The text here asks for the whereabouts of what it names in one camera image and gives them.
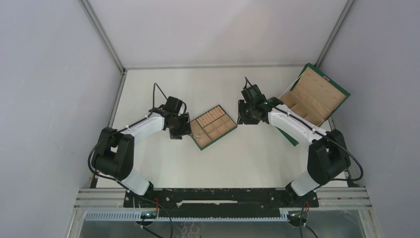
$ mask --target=black mounting bracket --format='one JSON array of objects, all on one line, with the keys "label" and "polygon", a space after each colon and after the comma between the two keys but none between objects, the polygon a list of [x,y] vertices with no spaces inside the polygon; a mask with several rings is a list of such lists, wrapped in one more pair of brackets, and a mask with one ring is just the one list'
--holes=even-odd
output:
[{"label": "black mounting bracket", "polygon": [[[132,192],[126,192],[125,197],[124,207],[127,208],[133,207],[133,199],[136,207],[156,207]],[[306,201],[311,207],[319,206],[314,192],[290,204],[286,190],[278,188],[155,188],[142,197],[158,202],[172,217],[181,218],[279,217],[279,208],[300,209]],[[166,213],[161,212],[160,216],[166,217]]]}]

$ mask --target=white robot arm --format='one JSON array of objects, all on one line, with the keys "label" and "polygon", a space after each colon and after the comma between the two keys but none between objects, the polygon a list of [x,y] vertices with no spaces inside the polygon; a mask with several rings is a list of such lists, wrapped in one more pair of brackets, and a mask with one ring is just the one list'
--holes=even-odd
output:
[{"label": "white robot arm", "polygon": [[286,186],[291,203],[325,185],[350,166],[340,131],[329,132],[311,124],[279,99],[272,97],[267,100],[257,85],[249,85],[242,91],[244,100],[238,103],[238,124],[266,122],[291,135],[308,151],[307,170]]},{"label": "white robot arm", "polygon": [[153,186],[133,169],[134,146],[166,128],[169,128],[171,139],[182,139],[183,135],[190,134],[189,114],[183,105],[181,100],[169,97],[165,105],[151,109],[148,117],[133,125],[120,131],[104,128],[89,165],[112,176],[133,193],[144,195]]}]

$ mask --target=metal frame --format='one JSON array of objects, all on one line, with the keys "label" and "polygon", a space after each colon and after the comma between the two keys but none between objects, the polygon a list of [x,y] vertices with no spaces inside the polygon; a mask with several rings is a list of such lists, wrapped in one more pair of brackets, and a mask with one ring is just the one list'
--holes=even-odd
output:
[{"label": "metal frame", "polygon": [[[381,238],[379,226],[374,216],[368,193],[364,187],[320,188],[316,191],[319,207],[311,208],[318,211],[357,210],[359,212],[363,231],[367,238]],[[140,221],[142,212],[153,211],[153,208],[124,208],[126,190],[123,188],[86,188],[80,189],[73,208],[72,217],[66,237],[78,238],[84,221]],[[300,207],[280,208],[277,217],[269,218],[185,218],[173,217],[173,221],[200,222],[286,222],[287,214],[301,210]],[[167,218],[157,218],[154,221],[168,221]]]},{"label": "metal frame", "polygon": [[326,54],[328,53],[329,49],[331,48],[332,43],[334,42],[335,38],[337,37],[338,32],[340,31],[341,27],[343,26],[344,21],[347,19],[347,16],[350,13],[350,10],[352,9],[354,3],[356,0],[347,0],[346,4],[344,5],[343,10],[340,13],[340,16],[337,19],[337,22],[335,23],[334,27],[332,28],[332,31],[330,35],[328,36],[327,42],[325,43],[324,47],[322,48],[321,53],[318,56],[318,59],[316,60],[315,66],[320,67],[322,62],[325,59]]},{"label": "metal frame", "polygon": [[[92,23],[99,38],[108,50],[118,70],[121,72],[121,79],[118,90],[115,94],[114,104],[108,117],[108,125],[112,125],[118,103],[124,86],[127,70],[119,59],[111,41],[109,40],[103,26],[101,25],[89,0],[79,0],[87,17]],[[328,39],[320,52],[315,65],[320,67],[334,42],[340,28],[347,18],[356,0],[348,0],[340,13]],[[130,69],[156,69],[156,68],[216,68],[216,67],[260,67],[262,65],[212,65],[212,66],[192,66],[192,67],[139,67]],[[264,67],[279,67],[285,65],[263,65]],[[335,128],[334,119],[329,119],[331,128]],[[374,216],[372,206],[365,188],[345,187],[345,188],[320,188],[316,191],[319,207],[312,210],[331,211],[331,210],[357,210],[363,225],[363,231],[367,238],[381,238],[379,225]],[[67,228],[66,237],[78,238],[82,231],[84,221],[133,221],[139,220],[141,213],[137,213],[133,208],[124,208],[126,190],[123,188],[86,188],[80,189],[77,196],[72,216]],[[218,218],[173,218],[174,221],[286,221],[285,214],[290,211],[300,210],[301,208],[279,208],[279,216],[273,218],[247,218],[247,219],[218,219]],[[152,211],[154,208],[142,208],[143,211]]]},{"label": "metal frame", "polygon": [[90,4],[89,0],[79,0],[79,3],[81,4],[83,10],[85,11],[87,17],[89,18],[90,22],[93,25],[93,28],[95,29],[96,33],[98,34],[99,38],[101,39],[102,43],[104,44],[106,50],[109,52],[111,58],[114,60],[115,65],[118,67],[118,70],[121,72],[121,74],[124,73],[125,69],[122,65],[117,52],[114,49],[114,46],[112,46],[111,41],[108,38],[108,35],[106,34],[104,27],[102,26],[101,22],[98,19],[98,16],[96,15],[95,11],[92,8],[92,5]]}]

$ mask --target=green box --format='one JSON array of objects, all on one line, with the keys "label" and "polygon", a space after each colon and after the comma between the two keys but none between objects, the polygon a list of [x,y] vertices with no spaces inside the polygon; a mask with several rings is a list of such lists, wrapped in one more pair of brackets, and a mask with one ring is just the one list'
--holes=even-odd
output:
[{"label": "green box", "polygon": [[[316,81],[315,80],[315,78],[317,79],[317,80],[319,80],[320,79],[320,77],[321,78],[323,78],[323,79],[325,79],[325,81],[326,82],[328,82],[329,84],[331,84],[335,89],[337,89],[342,95],[340,95],[341,96],[341,98],[342,97],[344,97],[344,98],[342,98],[341,100],[338,100],[338,101],[336,101],[335,103],[338,103],[338,105],[335,107],[335,108],[333,108],[333,109],[329,109],[329,110],[324,110],[324,115],[323,116],[320,116],[320,117],[318,117],[318,118],[321,118],[322,119],[322,121],[320,122],[320,123],[318,123],[317,125],[321,125],[322,123],[324,123],[325,121],[327,121],[328,120],[328,118],[344,103],[344,101],[346,101],[348,98],[349,98],[349,96],[350,96],[350,93],[349,92],[347,92],[344,88],[342,88],[340,85],[338,85],[334,80],[332,80],[332,79],[330,79],[327,75],[325,75],[320,69],[318,69],[317,67],[315,67],[315,66],[313,66],[311,63],[308,63],[308,64],[306,64],[305,65],[305,67],[302,69],[302,71],[301,71],[301,73],[299,74],[301,77],[298,79],[298,80],[296,80],[296,82],[292,85],[292,87],[290,88],[290,91],[289,92],[291,92],[291,91],[293,91],[294,89],[295,89],[295,87],[296,87],[296,85],[298,85],[298,83],[301,81],[301,79],[303,79],[304,77],[304,79],[302,80],[302,81],[305,81],[305,82],[308,82],[308,80],[310,79],[310,78],[313,78],[314,80],[313,81]],[[314,99],[316,99],[316,97],[315,96],[313,96],[313,95],[322,95],[322,92],[320,92],[319,90],[317,90],[316,89],[316,87],[310,87],[309,89],[307,88],[306,89],[307,91],[308,91],[308,95],[311,95],[312,96],[312,98],[314,98]],[[278,130],[287,138],[287,140],[289,140],[290,141],[290,143],[292,143],[294,146],[296,146],[296,145],[298,145],[299,144],[299,142],[297,141],[297,140],[295,140],[292,136],[290,136],[289,134],[287,134],[286,132],[284,132],[284,131],[282,131],[281,129],[279,129],[278,128]]]}]

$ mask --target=floor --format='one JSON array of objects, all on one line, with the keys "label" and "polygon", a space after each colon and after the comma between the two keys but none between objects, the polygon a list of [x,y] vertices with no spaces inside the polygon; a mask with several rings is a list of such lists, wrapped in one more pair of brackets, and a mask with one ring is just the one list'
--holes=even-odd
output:
[{"label": "floor", "polygon": [[[220,104],[236,121],[246,76],[267,98],[280,96],[299,76],[300,67],[194,68],[129,70],[113,128],[122,128],[148,113],[156,82],[167,96],[187,104],[194,119]],[[156,106],[165,99],[156,90]],[[328,122],[322,128],[329,130]],[[306,170],[308,153],[294,147],[275,127],[239,125],[201,151],[193,139],[171,140],[160,131],[135,147],[134,168],[155,187],[285,187]],[[347,186],[333,181],[326,186]],[[99,179],[97,187],[119,187]]]}]

